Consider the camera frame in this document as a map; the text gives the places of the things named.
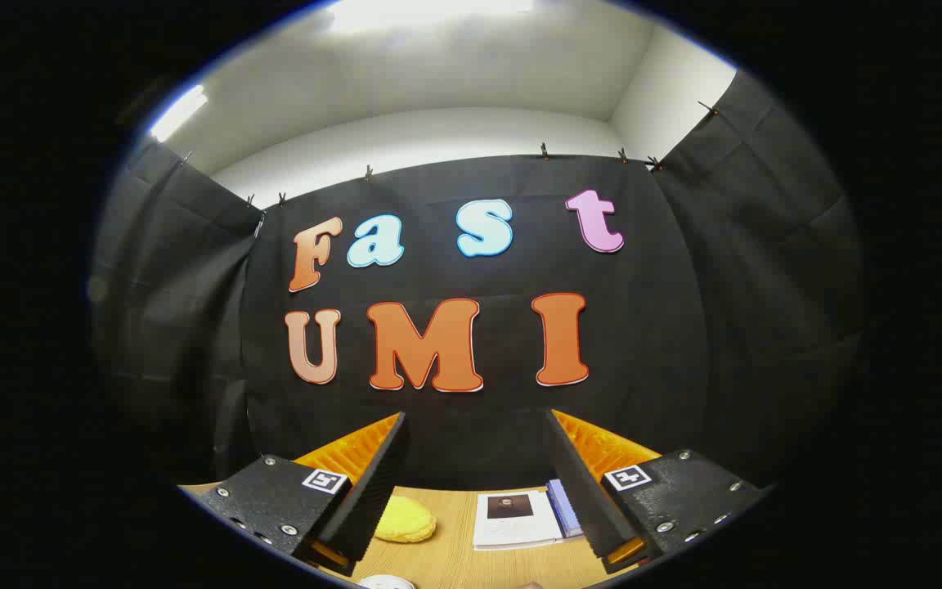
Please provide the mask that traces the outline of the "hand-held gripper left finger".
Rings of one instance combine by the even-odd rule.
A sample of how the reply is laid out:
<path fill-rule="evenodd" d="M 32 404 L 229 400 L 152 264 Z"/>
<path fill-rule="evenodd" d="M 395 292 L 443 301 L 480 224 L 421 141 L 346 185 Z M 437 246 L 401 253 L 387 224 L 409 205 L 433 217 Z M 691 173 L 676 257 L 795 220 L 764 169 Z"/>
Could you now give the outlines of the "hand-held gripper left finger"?
<path fill-rule="evenodd" d="M 201 507 L 267 551 L 350 575 L 399 481 L 403 411 L 228 411 L 179 448 L 179 483 L 207 484 Z"/>

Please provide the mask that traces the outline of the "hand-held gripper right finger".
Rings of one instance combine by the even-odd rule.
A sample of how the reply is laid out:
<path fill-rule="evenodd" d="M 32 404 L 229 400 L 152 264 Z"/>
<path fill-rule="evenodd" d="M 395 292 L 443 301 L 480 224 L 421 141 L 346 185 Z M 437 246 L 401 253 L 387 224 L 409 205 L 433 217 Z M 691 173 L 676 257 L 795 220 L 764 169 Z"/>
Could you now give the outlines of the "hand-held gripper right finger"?
<path fill-rule="evenodd" d="M 554 472 L 606 573 L 702 543 L 770 494 L 711 458 L 659 454 L 565 411 L 545 410 Z"/>

